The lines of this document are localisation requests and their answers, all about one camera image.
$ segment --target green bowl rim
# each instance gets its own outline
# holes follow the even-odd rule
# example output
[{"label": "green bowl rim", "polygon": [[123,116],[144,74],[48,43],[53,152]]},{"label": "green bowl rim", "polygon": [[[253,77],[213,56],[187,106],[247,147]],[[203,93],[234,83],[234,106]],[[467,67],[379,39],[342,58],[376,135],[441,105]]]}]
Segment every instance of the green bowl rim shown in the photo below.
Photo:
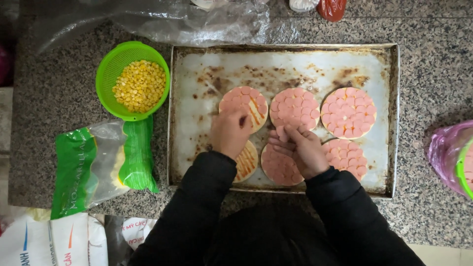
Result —
[{"label": "green bowl rim", "polygon": [[466,182],[465,178],[465,171],[463,168],[464,162],[465,162],[465,157],[466,153],[468,152],[468,149],[470,146],[473,144],[473,137],[466,143],[466,145],[460,150],[460,154],[458,155],[458,162],[455,166],[455,173],[458,179],[460,180],[460,186],[463,188],[465,193],[473,199],[473,191],[470,189]]},{"label": "green bowl rim", "polygon": [[[161,66],[160,64],[158,64],[158,65],[160,65],[166,73],[166,87],[164,89],[163,96],[161,97],[159,102],[148,112],[146,112],[144,114],[137,113],[136,115],[133,115],[133,116],[122,116],[122,115],[118,115],[115,111],[111,110],[107,105],[104,104],[103,99],[102,99],[102,97],[103,97],[102,92],[98,88],[98,83],[99,83],[98,79],[99,79],[99,77],[102,77],[104,72],[105,72],[105,66],[104,66],[105,63],[109,62],[117,53],[121,52],[122,50],[124,50],[124,48],[127,48],[128,46],[129,47],[135,47],[135,48],[137,46],[139,46],[139,48],[141,48],[141,49],[146,49],[148,51],[151,51],[152,53],[155,53],[158,57],[160,57],[163,60],[165,65],[164,66]],[[117,45],[114,49],[109,51],[103,57],[103,59],[100,61],[100,64],[98,65],[98,69],[97,69],[97,72],[96,72],[96,75],[95,75],[95,89],[96,89],[98,99],[100,100],[100,103],[102,104],[102,106],[108,112],[110,112],[111,114],[113,114],[114,116],[116,116],[118,118],[121,118],[124,121],[143,120],[143,119],[146,119],[151,114],[153,114],[154,112],[156,112],[163,105],[164,101],[166,100],[167,95],[169,93],[169,87],[170,87],[169,67],[168,67],[166,61],[164,60],[163,56],[158,51],[156,51],[156,49],[154,49],[153,47],[151,47],[149,45],[146,45],[146,44],[144,44],[142,42],[139,42],[139,41],[124,42],[124,43],[121,43],[121,44]]]}]

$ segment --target sweet corn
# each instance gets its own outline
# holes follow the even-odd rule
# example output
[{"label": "sweet corn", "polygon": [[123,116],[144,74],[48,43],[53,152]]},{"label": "sweet corn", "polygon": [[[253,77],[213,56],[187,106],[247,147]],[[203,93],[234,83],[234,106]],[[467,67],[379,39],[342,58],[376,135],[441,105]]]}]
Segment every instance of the sweet corn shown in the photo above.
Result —
[{"label": "sweet corn", "polygon": [[129,112],[146,113],[163,97],[165,87],[164,69],[154,62],[141,60],[123,69],[112,92]]}]

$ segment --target person's left hand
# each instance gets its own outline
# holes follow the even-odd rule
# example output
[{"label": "person's left hand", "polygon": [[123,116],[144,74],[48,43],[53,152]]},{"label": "person's left hand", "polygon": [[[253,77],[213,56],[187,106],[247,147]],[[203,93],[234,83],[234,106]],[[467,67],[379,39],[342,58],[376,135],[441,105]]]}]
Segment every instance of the person's left hand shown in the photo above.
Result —
[{"label": "person's left hand", "polygon": [[212,118],[210,143],[218,151],[236,160],[251,134],[251,118],[243,109],[224,110]]}]

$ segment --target person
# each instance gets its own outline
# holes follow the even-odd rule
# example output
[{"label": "person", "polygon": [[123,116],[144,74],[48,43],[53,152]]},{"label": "person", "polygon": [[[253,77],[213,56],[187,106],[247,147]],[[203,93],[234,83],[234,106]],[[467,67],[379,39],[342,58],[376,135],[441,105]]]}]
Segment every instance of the person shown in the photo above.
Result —
[{"label": "person", "polygon": [[423,265],[348,171],[329,166],[319,138],[285,126],[268,142],[291,156],[322,223],[302,209],[257,206],[219,222],[235,159],[251,133],[244,110],[212,120],[213,150],[200,153],[129,265]]}]

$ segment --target black jacket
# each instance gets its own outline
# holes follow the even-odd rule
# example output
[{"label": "black jacket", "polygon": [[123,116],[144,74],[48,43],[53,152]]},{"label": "black jacket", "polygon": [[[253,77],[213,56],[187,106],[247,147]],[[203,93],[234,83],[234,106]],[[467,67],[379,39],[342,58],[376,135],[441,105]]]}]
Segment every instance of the black jacket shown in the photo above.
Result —
[{"label": "black jacket", "polygon": [[130,265],[423,265],[355,177],[330,167],[306,181],[323,225],[294,207],[254,207],[219,223],[236,163],[199,154]]}]

